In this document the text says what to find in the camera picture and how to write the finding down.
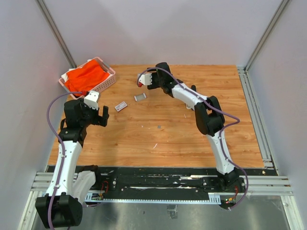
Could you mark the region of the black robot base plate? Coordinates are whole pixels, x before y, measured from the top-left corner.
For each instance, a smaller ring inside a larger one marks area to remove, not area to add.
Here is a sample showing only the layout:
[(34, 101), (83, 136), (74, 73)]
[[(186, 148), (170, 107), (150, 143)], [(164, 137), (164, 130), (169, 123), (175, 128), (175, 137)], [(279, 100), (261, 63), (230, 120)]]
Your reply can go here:
[[(221, 190), (216, 169), (91, 165), (78, 166), (76, 172), (85, 170), (93, 170), (98, 176), (90, 190), (101, 192), (102, 198), (201, 200), (207, 199), (210, 192), (245, 193), (235, 189)], [(239, 177), (248, 181), (241, 171), (239, 171)]]

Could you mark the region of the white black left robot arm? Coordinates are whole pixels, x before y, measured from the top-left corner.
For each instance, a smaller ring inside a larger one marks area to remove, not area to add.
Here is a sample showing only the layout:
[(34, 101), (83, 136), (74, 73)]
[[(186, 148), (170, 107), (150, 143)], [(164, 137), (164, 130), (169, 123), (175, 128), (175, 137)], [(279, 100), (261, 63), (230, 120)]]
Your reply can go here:
[(65, 118), (56, 133), (59, 154), (52, 180), (43, 197), (37, 198), (36, 210), (47, 229), (79, 226), (83, 216), (83, 203), (90, 189), (102, 186), (103, 178), (98, 166), (84, 166), (75, 176), (79, 155), (83, 149), (86, 129), (90, 125), (106, 127), (108, 107), (99, 114), (96, 101), (71, 100), (64, 104)]

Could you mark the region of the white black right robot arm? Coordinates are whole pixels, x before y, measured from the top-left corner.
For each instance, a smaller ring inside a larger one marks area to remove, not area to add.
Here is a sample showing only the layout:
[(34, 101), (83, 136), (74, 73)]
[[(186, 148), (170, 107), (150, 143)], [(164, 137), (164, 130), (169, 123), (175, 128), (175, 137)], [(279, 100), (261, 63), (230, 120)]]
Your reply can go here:
[(182, 101), (187, 109), (193, 110), (196, 126), (207, 137), (215, 157), (218, 188), (224, 192), (231, 189), (247, 191), (248, 181), (239, 177), (239, 171), (243, 174), (246, 172), (232, 161), (225, 140), (225, 128), (239, 123), (237, 117), (223, 112), (215, 96), (204, 96), (196, 92), (194, 85), (190, 88), (175, 78), (166, 62), (139, 74), (137, 85), (145, 85), (149, 90), (161, 88), (165, 94)]

